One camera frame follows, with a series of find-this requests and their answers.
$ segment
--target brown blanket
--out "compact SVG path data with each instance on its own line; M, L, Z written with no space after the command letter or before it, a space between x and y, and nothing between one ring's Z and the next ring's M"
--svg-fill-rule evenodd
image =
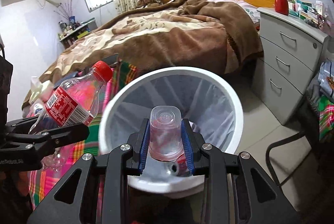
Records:
M114 53L135 65L138 75L173 66L223 75L262 55L263 49L252 20L239 5L176 0L117 16L77 40L39 79L55 83ZM22 108L29 98L30 91Z

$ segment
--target trash can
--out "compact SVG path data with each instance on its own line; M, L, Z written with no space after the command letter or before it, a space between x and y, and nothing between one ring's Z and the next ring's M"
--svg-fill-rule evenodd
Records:
M144 118L159 105L171 105L189 119L204 140L233 154L243 131L243 109L233 88L216 74L198 68L172 67L145 74L125 86L107 105L99 128L101 154L127 142ZM170 163L147 155L140 177L128 176L136 189L180 198L203 189L204 176L176 176Z

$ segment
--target cabinet handle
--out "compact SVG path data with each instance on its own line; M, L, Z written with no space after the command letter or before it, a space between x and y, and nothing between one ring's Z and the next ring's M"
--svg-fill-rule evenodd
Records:
M282 90L282 87L278 87L277 85L275 85L271 79L270 79L270 82L271 82L274 86L276 86L276 88L278 88L279 90Z
M297 42L297 39L294 39L294 38L290 38L289 36L287 36L286 34L283 34L282 32L280 32L281 35L287 37L288 39L291 39L293 40L294 42Z
M288 64L284 63L282 60L278 59L277 56L276 56L276 60L277 60L277 61L280 61L282 64L286 65L287 67L290 67L290 65L288 65Z

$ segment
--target red bottle cap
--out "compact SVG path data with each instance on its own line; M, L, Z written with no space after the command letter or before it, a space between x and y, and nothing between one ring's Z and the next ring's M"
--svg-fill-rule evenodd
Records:
M107 65L106 62L97 61L94 66L94 70L103 78L103 80L107 83L113 77L113 71Z

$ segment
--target nightstand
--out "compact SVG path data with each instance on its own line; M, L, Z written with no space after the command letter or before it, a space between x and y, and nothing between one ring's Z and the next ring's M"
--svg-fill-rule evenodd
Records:
M297 108L334 38L299 18L258 8L264 57L257 60L252 90L285 124Z

